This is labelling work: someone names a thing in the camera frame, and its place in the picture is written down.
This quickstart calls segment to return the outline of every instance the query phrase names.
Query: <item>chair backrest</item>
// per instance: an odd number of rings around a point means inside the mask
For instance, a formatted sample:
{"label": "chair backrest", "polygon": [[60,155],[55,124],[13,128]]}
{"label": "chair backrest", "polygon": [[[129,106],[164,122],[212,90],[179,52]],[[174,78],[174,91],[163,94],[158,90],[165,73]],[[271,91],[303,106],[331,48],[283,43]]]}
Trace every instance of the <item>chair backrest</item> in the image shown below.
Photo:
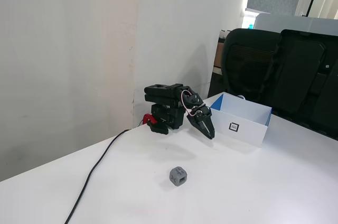
{"label": "chair backrest", "polygon": [[279,33],[236,29],[229,33],[222,54],[226,92],[259,101],[260,90],[275,54]]}

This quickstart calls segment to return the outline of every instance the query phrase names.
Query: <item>white box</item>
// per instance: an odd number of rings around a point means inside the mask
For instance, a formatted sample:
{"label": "white box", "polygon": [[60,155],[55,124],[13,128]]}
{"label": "white box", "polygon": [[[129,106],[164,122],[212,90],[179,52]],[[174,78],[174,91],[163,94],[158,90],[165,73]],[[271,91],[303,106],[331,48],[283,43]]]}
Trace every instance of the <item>white box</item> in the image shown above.
{"label": "white box", "polygon": [[215,131],[260,147],[269,126],[272,108],[229,94],[211,106]]}

